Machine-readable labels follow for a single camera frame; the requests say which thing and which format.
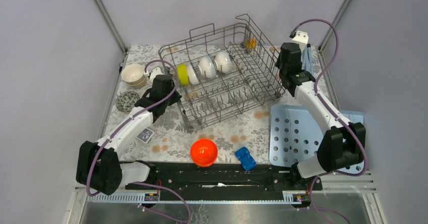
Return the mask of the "plain beige bowl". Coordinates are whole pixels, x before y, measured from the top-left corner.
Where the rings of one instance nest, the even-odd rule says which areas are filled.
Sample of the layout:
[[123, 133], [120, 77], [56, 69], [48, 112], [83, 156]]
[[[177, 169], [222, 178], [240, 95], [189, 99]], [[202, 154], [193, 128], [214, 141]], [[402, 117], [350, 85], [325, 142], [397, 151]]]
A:
[[134, 88], [134, 89], [138, 89], [138, 88], [142, 88], [146, 84], [146, 82], [147, 82], [147, 79], [145, 78], [141, 82], [139, 82], [138, 84], [132, 84], [131, 85], [131, 84], [126, 83], [126, 85], [128, 87], [131, 87], [131, 88]]

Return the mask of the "beige bowl with leaf pattern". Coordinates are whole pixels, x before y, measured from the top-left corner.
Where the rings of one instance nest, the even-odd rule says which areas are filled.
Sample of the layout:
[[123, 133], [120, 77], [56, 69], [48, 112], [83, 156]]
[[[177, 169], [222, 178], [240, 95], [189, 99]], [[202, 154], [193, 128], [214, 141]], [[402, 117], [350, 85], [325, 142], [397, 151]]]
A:
[[131, 64], [126, 66], [121, 73], [122, 80], [129, 85], [136, 85], [145, 79], [144, 66]]

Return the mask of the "pink patterned bowl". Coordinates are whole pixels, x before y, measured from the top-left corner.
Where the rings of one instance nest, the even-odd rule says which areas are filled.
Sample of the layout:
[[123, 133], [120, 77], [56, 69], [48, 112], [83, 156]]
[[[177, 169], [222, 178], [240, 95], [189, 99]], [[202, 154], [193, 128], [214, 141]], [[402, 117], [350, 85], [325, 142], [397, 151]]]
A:
[[140, 95], [134, 91], [126, 91], [121, 93], [115, 101], [115, 106], [118, 111], [130, 112], [134, 104], [140, 99]]

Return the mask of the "white ribbed bowl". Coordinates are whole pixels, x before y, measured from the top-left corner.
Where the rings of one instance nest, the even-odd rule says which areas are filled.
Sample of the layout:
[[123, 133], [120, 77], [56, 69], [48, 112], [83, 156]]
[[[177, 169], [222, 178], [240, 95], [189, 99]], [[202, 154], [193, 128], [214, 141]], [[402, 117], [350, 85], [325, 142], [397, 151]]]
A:
[[232, 62], [229, 54], [225, 50], [219, 51], [215, 56], [215, 65], [217, 70], [222, 73], [230, 73], [232, 71]]
[[201, 75], [207, 79], [213, 79], [217, 75], [215, 66], [208, 55], [200, 58], [198, 68], [201, 72]]

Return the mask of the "grey wire dish rack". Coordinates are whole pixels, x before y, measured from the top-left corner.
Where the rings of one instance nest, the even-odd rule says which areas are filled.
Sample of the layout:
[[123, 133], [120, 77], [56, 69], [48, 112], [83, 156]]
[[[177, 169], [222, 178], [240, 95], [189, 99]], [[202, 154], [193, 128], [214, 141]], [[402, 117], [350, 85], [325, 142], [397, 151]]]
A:
[[[257, 46], [250, 50], [245, 41], [255, 38]], [[230, 73], [216, 72], [207, 79], [198, 63], [208, 55], [214, 59], [225, 50], [233, 64]], [[185, 130], [193, 132], [221, 122], [281, 98], [285, 90], [275, 66], [278, 50], [248, 14], [236, 16], [234, 24], [217, 28], [213, 23], [193, 28], [186, 39], [163, 45], [158, 52], [164, 66], [191, 65], [199, 80], [197, 85], [180, 86], [182, 100], [178, 108]]]

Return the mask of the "orange bowl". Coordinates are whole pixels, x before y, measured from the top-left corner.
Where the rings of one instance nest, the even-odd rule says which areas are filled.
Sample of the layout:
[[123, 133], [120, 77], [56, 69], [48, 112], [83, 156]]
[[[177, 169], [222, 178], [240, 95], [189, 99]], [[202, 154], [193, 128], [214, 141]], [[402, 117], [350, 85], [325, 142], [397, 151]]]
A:
[[190, 148], [190, 157], [199, 167], [213, 165], [218, 157], [217, 145], [209, 139], [200, 139], [193, 143]]

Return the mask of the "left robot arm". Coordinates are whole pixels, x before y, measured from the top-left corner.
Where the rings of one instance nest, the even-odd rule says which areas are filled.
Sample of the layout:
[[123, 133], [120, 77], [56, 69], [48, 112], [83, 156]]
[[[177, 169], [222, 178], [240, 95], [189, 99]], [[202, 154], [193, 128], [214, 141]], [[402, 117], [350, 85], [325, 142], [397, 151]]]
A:
[[119, 187], [137, 182], [144, 189], [156, 184], [156, 175], [141, 161], [121, 163], [119, 158], [137, 136], [151, 126], [166, 108], [181, 99], [172, 77], [155, 76], [152, 87], [135, 103], [128, 116], [95, 143], [85, 141], [79, 149], [76, 181], [88, 196], [113, 194]]

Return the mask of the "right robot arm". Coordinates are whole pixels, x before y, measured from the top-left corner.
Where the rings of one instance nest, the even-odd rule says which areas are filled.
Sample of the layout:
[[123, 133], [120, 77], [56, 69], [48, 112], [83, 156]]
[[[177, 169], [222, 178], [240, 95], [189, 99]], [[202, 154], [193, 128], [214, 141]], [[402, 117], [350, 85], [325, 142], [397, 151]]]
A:
[[353, 123], [344, 117], [319, 91], [318, 81], [302, 68], [300, 46], [284, 42], [275, 66], [282, 86], [308, 109], [324, 134], [313, 157], [292, 165], [290, 185], [301, 190], [309, 184], [311, 177], [340, 173], [342, 168], [359, 163], [363, 167], [355, 175], [364, 174], [368, 165], [364, 149], [366, 128], [361, 122]]

